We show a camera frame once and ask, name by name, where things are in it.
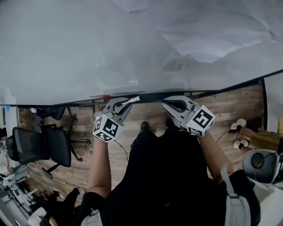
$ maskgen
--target person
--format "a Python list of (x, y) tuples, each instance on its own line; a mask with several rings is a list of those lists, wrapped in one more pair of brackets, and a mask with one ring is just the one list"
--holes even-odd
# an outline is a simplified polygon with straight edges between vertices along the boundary
[(125, 176), (113, 190), (107, 143), (95, 138), (89, 190), (73, 226), (86, 225), (90, 214), (97, 218), (88, 225), (224, 225), (227, 191), (221, 168), (225, 165), (235, 192), (249, 203), (251, 225), (258, 225), (260, 205), (250, 181), (243, 170), (234, 172), (211, 134), (192, 136), (171, 119), (166, 127), (164, 135), (156, 137), (142, 122)]
[(38, 208), (28, 222), (32, 226), (66, 226), (70, 225), (73, 217), (76, 215), (79, 206), (75, 208), (76, 199), (85, 190), (80, 187), (74, 189), (66, 196), (64, 201), (59, 202), (57, 198), (64, 198), (64, 196), (55, 189), (47, 202)]
[(246, 120), (239, 119), (231, 125), (230, 131), (235, 131), (243, 136), (244, 139), (236, 140), (233, 144), (235, 149), (240, 149), (243, 153), (252, 150), (248, 147), (251, 144), (256, 149), (267, 149), (278, 152), (282, 137), (276, 133), (256, 128), (256, 131), (246, 127)]

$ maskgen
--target forearm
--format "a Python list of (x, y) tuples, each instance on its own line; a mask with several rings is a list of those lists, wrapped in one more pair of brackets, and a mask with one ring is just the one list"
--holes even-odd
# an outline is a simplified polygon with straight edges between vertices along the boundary
[(88, 187), (101, 188), (102, 196), (107, 196), (111, 191), (111, 169), (108, 155), (107, 143), (95, 138), (92, 164), (89, 169)]
[(231, 175), (234, 172), (232, 163), (210, 133), (207, 133), (205, 137), (199, 137), (199, 143), (212, 178), (220, 184), (222, 182), (221, 168), (227, 164), (228, 174)]

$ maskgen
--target white cube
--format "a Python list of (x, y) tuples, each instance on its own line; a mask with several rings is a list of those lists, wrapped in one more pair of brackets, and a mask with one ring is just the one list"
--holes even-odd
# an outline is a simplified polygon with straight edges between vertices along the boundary
[(213, 126), (215, 115), (202, 105), (192, 119), (186, 124), (186, 129), (193, 135), (205, 136)]
[(122, 130), (123, 126), (103, 114), (96, 120), (92, 134), (108, 143), (109, 141), (115, 140)]

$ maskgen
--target wooden floor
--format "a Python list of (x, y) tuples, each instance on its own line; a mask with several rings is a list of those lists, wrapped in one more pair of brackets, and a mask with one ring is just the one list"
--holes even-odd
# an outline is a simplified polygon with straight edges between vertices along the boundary
[[(263, 94), (261, 85), (235, 90), (198, 100), (199, 104), (204, 104), (216, 115), (216, 122), (210, 130), (212, 136), (217, 140), (224, 132), (229, 130), (229, 126), (239, 118), (253, 119), (263, 117)], [(72, 108), (72, 112), (77, 115), (78, 122), (73, 128), (72, 138), (89, 138), (94, 140), (92, 131), (92, 108), (81, 107)], [(148, 121), (157, 136), (165, 131), (165, 119), (167, 113), (160, 103), (135, 104), (130, 114), (124, 122), (124, 131), (117, 139), (123, 145), (127, 152), (130, 151), (130, 144), (139, 133), (142, 121)], [(34, 119), (27, 115), (27, 111), (21, 111), (20, 120), (25, 128), (32, 128)], [(64, 125), (68, 128), (69, 116), (67, 112), (60, 122), (57, 124)], [(236, 134), (226, 133), (218, 142), (225, 154), (233, 163), (235, 170), (241, 168), (242, 154), (240, 151), (233, 149), (233, 142), (239, 139)], [(55, 163), (51, 160), (37, 161), (28, 164), (27, 168), (30, 178), (27, 183), (31, 188), (38, 188), (40, 191), (46, 190), (52, 192), (55, 188), (59, 189), (63, 195), (67, 195), (74, 186), (87, 187), (88, 171), (91, 164), (92, 145), (74, 144), (74, 148), (79, 157), (83, 158), (83, 162), (78, 162), (72, 156), (72, 167), (58, 167), (52, 172), (53, 180), (44, 177), (41, 168), (50, 168)], [(112, 188), (114, 188), (122, 179), (126, 170), (127, 161), (124, 150), (115, 142), (109, 143), (109, 158), (111, 163)], [(78, 197), (77, 204), (80, 204), (81, 197)]]

